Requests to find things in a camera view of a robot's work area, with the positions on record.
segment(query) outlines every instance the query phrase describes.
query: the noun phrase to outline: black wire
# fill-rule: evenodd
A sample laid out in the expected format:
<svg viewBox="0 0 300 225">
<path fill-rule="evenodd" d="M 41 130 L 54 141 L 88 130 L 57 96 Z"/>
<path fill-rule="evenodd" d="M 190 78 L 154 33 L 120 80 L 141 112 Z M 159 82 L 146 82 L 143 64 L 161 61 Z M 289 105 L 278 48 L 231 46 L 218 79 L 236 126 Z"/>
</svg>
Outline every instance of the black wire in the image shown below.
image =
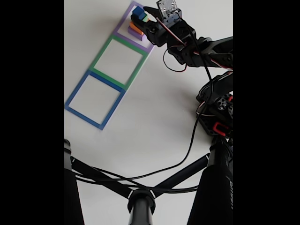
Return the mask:
<svg viewBox="0 0 300 225">
<path fill-rule="evenodd" d="M 216 76 L 213 80 L 215 80 L 216 82 L 218 82 L 220 79 L 222 79 L 223 77 L 225 77 L 226 75 L 228 75 L 231 71 L 226 71 L 225 73 L 223 73 L 222 75 L 218 75 Z M 199 91 L 199 96 L 202 95 L 202 91 L 204 91 L 206 88 L 208 88 L 210 86 L 210 83 L 203 86 L 200 91 Z"/>
<path fill-rule="evenodd" d="M 108 182 L 110 182 L 110 181 L 122 181 L 122 180 L 127 180 L 127 181 L 129 181 L 129 182 L 131 182 L 131 183 L 133 183 L 133 184 L 143 186 L 142 184 L 139 184 L 139 183 L 137 183 L 137 182 L 135 182 L 135 181 L 133 181 L 133 180 L 131 180 L 131 179 L 129 179 L 129 178 L 123 177 L 123 176 L 118 175 L 118 174 L 115 174 L 115 173 L 113 173 L 113 172 L 109 172 L 109 171 L 106 171 L 106 170 L 102 170 L 102 169 L 99 169 L 99 168 L 96 168 L 96 167 L 92 167 L 92 168 L 94 168 L 94 169 L 96 169 L 96 170 L 98 170 L 98 171 L 100 171 L 100 172 L 107 173 L 107 174 L 110 174 L 110 175 L 112 175 L 112 176 L 120 177 L 120 178 L 107 178 L 107 179 L 103 178 L 103 179 L 99 179 L 99 178 L 97 178 L 96 176 L 86 176 L 86 175 L 81 175 L 81 174 L 79 174 L 79 173 L 76 173 L 76 172 L 74 172 L 74 171 L 72 171 L 72 172 L 73 172 L 76 176 L 83 177 L 83 178 L 87 178 L 87 179 L 92 179 L 92 180 L 108 181 Z"/>
<path fill-rule="evenodd" d="M 189 27 L 189 25 L 187 24 L 187 22 L 186 22 L 184 19 L 181 18 L 181 16 L 179 15 L 179 13 L 177 13 L 177 15 L 179 16 L 179 18 L 181 19 L 181 21 L 183 21 L 184 24 L 185 24 L 185 26 L 187 27 L 188 32 L 189 32 L 189 34 L 190 34 L 190 36 L 192 37 L 192 40 L 193 40 L 193 42 L 194 42 L 194 45 L 195 45 L 196 49 L 197 49 L 198 52 L 199 52 L 199 56 L 201 57 L 201 60 L 203 61 L 204 68 L 205 68 L 205 70 L 206 70 L 207 76 L 208 76 L 208 78 L 209 78 L 209 80 L 210 80 L 210 86 L 211 86 L 210 96 L 209 96 L 208 100 L 205 101 L 205 103 L 203 104 L 203 109 L 204 109 L 205 106 L 207 105 L 207 103 L 210 101 L 211 96 L 212 96 L 212 93 L 213 93 L 213 88 L 214 88 L 214 86 L 213 86 L 213 83 L 212 83 L 212 78 L 211 78 L 210 72 L 209 72 L 209 70 L 208 70 L 208 67 L 207 67 L 205 58 L 204 58 L 202 52 L 201 52 L 200 49 L 199 49 L 199 46 L 198 46 L 198 44 L 197 44 L 197 40 L 196 40 L 196 38 L 194 37 L 193 32 L 191 31 L 191 28 Z"/>
<path fill-rule="evenodd" d="M 189 154 L 190 154 L 190 152 L 191 152 L 192 145 L 193 145 L 193 141 L 194 141 L 194 136 L 195 136 L 195 131 L 196 131 L 196 127 L 197 127 L 199 118 L 200 118 L 200 117 L 198 116 L 198 117 L 197 117 L 197 120 L 196 120 L 196 123 L 195 123 L 195 125 L 194 125 L 194 129 L 193 129 L 193 133 L 192 133 L 192 138 L 191 138 L 191 142 L 190 142 L 190 145 L 189 145 L 187 154 L 186 154 L 186 156 L 183 158 L 183 160 L 182 160 L 181 162 L 179 162 L 178 164 L 172 165 L 172 166 L 167 167 L 167 168 L 165 168 L 165 169 L 157 170 L 157 171 L 154 171 L 154 172 L 145 174 L 145 175 L 137 176 L 137 177 L 120 178 L 120 179 L 119 179 L 119 178 L 116 178 L 116 179 L 115 179 L 115 178 L 111 178 L 111 179 L 106 179 L 106 180 L 105 180 L 105 179 L 102 179 L 102 181 L 122 181 L 122 180 L 127 180 L 127 181 L 131 182 L 131 180 L 136 180 L 136 179 L 148 177 L 148 176 L 154 175 L 154 174 L 156 174 L 156 173 L 160 173 L 160 172 L 163 172 L 163 171 L 167 171 L 167 170 L 173 169 L 173 168 L 175 168 L 175 167 L 177 167 L 177 166 L 183 164 L 183 163 L 186 161 L 187 157 L 189 156 Z M 112 172 L 108 172 L 108 171 L 101 170 L 101 169 L 98 169 L 98 168 L 95 168 L 95 169 L 97 169 L 97 170 L 99 170 L 99 171 L 101 171 L 101 172 L 104 172 L 104 173 L 111 174 L 111 175 L 116 176 L 116 177 L 121 177 L 120 175 L 117 175 L 117 174 L 112 173 Z"/>
<path fill-rule="evenodd" d="M 97 184 L 97 185 L 103 185 L 103 182 L 93 182 L 93 181 L 89 181 L 89 180 L 84 180 L 81 178 L 76 177 L 76 180 L 85 182 L 85 183 L 89 183 L 89 184 Z M 163 192 L 163 193 L 187 193 L 187 192 L 192 192 L 192 191 L 196 191 L 198 186 L 194 186 L 194 187 L 188 187 L 188 188 L 175 188 L 175 189 L 167 189 L 167 188 L 158 188 L 158 187 L 148 187 L 148 186 L 141 186 L 141 185 L 126 185 L 123 184 L 126 187 L 129 188 L 144 188 L 144 189 L 148 189 L 148 190 L 152 190 L 152 191 L 156 191 L 156 192 Z"/>
<path fill-rule="evenodd" d="M 164 55 L 163 55 L 163 62 L 164 62 L 164 64 L 165 64 L 165 66 L 166 66 L 169 70 L 174 71 L 174 72 L 178 72 L 178 73 L 181 73 L 181 72 L 186 71 L 186 69 L 187 69 L 187 67 L 188 67 L 187 64 L 186 64 L 186 67 L 184 68 L 184 70 L 173 70 L 173 69 L 171 69 L 171 68 L 169 68 L 169 67 L 167 66 L 167 64 L 166 64 L 166 62 L 165 62 L 165 54 L 166 54 L 166 52 L 167 52 L 170 48 L 172 48 L 172 47 L 176 47 L 176 46 L 171 46 L 171 47 L 167 48 L 167 49 L 165 50 Z"/>
</svg>

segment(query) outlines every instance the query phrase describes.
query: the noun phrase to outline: orange block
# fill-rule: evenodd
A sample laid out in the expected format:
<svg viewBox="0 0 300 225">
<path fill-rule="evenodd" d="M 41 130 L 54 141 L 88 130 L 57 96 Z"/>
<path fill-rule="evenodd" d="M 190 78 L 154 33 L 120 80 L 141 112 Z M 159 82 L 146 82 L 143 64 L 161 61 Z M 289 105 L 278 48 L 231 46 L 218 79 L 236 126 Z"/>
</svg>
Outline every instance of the orange block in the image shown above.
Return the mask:
<svg viewBox="0 0 300 225">
<path fill-rule="evenodd" d="M 131 27 L 131 29 L 133 29 L 135 32 L 137 32 L 138 34 L 140 34 L 140 35 L 143 35 L 143 34 L 144 34 L 140 29 L 138 29 L 138 28 L 133 24 L 132 21 L 130 22 L 130 27 Z"/>
</svg>

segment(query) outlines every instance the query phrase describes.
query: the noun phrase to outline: black pole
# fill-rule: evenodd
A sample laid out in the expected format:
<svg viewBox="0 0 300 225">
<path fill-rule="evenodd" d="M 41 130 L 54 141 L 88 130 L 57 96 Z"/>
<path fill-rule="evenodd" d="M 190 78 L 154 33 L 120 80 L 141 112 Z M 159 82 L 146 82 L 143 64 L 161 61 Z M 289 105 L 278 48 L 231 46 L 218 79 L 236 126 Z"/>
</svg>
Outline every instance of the black pole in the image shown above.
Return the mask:
<svg viewBox="0 0 300 225">
<path fill-rule="evenodd" d="M 84 225 L 76 177 L 71 168 L 70 142 L 65 139 L 64 225 Z"/>
<path fill-rule="evenodd" d="M 142 189 L 133 191 L 127 207 L 130 212 L 128 225 L 153 225 L 155 200 L 150 191 Z"/>
<path fill-rule="evenodd" d="M 220 137 L 213 140 L 187 225 L 233 225 L 233 175 L 225 141 Z"/>
<path fill-rule="evenodd" d="M 111 177 L 106 176 L 104 173 L 94 169 L 93 167 L 86 165 L 85 163 L 79 161 L 78 159 L 72 157 L 72 169 L 76 170 L 83 175 L 95 177 L 98 179 L 111 179 Z M 123 196 L 124 198 L 128 198 L 132 189 L 126 187 L 125 185 L 115 181 L 115 182 L 103 182 L 103 186 L 107 187 L 108 189 L 114 191 L 115 193 Z"/>
<path fill-rule="evenodd" d="M 164 180 L 163 182 L 157 184 L 155 187 L 156 188 L 167 188 L 167 189 L 171 189 L 171 188 L 175 187 L 176 185 L 180 184 L 187 178 L 193 176 L 200 170 L 204 169 L 207 166 L 207 163 L 208 163 L 207 157 L 209 157 L 209 156 L 210 156 L 209 153 L 206 154 L 205 156 L 201 157 L 197 161 L 193 162 L 192 164 L 190 164 L 187 167 L 183 168 L 182 170 L 178 171 L 173 176 L 171 176 L 168 179 Z M 161 192 L 156 192 L 156 191 L 154 191 L 153 193 L 156 198 L 163 194 Z"/>
</svg>

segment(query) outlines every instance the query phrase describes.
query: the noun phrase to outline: purple block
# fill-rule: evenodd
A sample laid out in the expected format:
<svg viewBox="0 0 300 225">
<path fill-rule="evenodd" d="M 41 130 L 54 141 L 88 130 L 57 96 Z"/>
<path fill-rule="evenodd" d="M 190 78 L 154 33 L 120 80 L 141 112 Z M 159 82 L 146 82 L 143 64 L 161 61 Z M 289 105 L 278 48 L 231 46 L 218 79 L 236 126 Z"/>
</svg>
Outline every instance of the purple block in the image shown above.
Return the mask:
<svg viewBox="0 0 300 225">
<path fill-rule="evenodd" d="M 154 45 L 150 44 L 149 47 L 144 47 L 138 43 L 136 43 L 135 41 L 131 40 L 130 38 L 124 36 L 124 35 L 121 35 L 118 33 L 118 30 L 120 29 L 120 27 L 122 26 L 122 24 L 125 22 L 127 16 L 131 13 L 131 10 L 134 6 L 139 6 L 141 8 L 143 8 L 143 5 L 141 5 L 140 3 L 137 3 L 136 1 L 131 1 L 128 9 L 125 11 L 124 15 L 122 16 L 120 22 L 118 23 L 118 25 L 116 26 L 116 28 L 113 30 L 113 34 L 127 42 L 129 42 L 130 44 L 142 49 L 143 51 L 147 52 L 147 53 L 150 53 L 152 51 L 152 49 L 154 48 Z"/>
<path fill-rule="evenodd" d="M 145 34 L 140 35 L 140 34 L 136 33 L 135 30 L 133 30 L 130 26 L 128 27 L 128 33 L 135 36 L 140 41 L 143 41 L 146 38 Z"/>
</svg>

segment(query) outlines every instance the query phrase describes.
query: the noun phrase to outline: white floor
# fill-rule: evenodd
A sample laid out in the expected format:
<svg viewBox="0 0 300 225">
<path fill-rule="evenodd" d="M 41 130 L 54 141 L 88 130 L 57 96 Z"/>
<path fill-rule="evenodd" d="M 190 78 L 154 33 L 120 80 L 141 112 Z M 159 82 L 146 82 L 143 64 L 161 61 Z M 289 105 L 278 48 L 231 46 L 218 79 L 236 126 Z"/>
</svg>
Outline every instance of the white floor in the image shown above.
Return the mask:
<svg viewBox="0 0 300 225">
<path fill-rule="evenodd" d="M 156 0 L 139 0 L 156 7 Z M 213 40 L 233 35 L 233 0 L 177 0 L 183 18 L 197 37 Z M 130 0 L 65 0 L 65 96 L 66 101 L 96 54 L 118 24 Z M 174 165 L 185 156 L 195 123 L 196 95 L 208 82 L 204 68 L 184 73 L 168 70 L 155 47 L 132 86 L 103 131 L 64 110 L 65 138 L 73 156 L 120 175 L 131 177 Z M 181 69 L 171 56 L 166 63 Z M 212 68 L 212 76 L 225 70 Z M 183 166 L 137 180 L 155 186 L 209 152 L 210 137 L 198 126 L 193 148 Z M 199 183 L 201 172 L 177 188 Z M 127 199 L 102 186 L 78 182 L 86 225 L 127 224 Z M 154 225 L 184 225 L 195 193 L 164 194 L 156 200 Z"/>
</svg>

